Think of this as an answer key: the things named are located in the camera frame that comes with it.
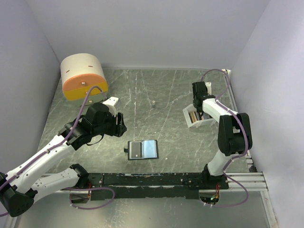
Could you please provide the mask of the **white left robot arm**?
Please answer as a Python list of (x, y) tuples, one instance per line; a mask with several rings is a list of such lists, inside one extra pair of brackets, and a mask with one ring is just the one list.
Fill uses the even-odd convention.
[(37, 154), (17, 168), (1, 173), (0, 201), (7, 214), (17, 217), (41, 198), (61, 189), (86, 188), (89, 174), (80, 164), (71, 165), (54, 176), (44, 178), (43, 175), (59, 160), (89, 144), (98, 135), (121, 137), (127, 130), (124, 116), (111, 111), (105, 104), (93, 104), (85, 114), (79, 114), (67, 123)]

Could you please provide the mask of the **black leather card holder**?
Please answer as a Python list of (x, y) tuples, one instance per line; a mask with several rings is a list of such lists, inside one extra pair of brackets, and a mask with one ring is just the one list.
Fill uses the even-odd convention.
[(128, 141), (126, 147), (124, 147), (123, 151), (127, 153), (127, 158), (129, 161), (136, 160), (145, 160), (145, 159), (158, 159), (159, 158), (159, 150), (158, 150), (158, 141), (157, 140), (143, 140), (136, 141), (142, 142), (142, 158), (141, 159), (130, 159), (130, 143), (132, 141)]

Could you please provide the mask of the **black VIP card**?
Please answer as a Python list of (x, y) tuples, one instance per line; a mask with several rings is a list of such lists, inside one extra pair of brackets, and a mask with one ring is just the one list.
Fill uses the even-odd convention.
[(130, 159), (141, 159), (142, 158), (142, 142), (131, 142), (130, 143)]

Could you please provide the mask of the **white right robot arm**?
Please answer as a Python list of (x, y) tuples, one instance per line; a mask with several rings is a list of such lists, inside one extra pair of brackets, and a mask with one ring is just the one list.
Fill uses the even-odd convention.
[(193, 106), (199, 113), (208, 114), (218, 125), (218, 152), (204, 167), (200, 177), (192, 180), (200, 189), (215, 189), (221, 185), (225, 189), (226, 168), (233, 160), (244, 156), (252, 147), (250, 119), (246, 113), (237, 113), (223, 105), (208, 93), (205, 82), (192, 84)]

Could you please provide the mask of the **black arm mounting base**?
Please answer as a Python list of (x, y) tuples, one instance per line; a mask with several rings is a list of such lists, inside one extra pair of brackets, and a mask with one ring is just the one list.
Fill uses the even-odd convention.
[(205, 172), (187, 173), (90, 173), (82, 186), (72, 187), (73, 191), (92, 191), (91, 200), (111, 199), (175, 198), (190, 200), (200, 198), (201, 190), (215, 192), (216, 187), (228, 189), (224, 175), (211, 177)]

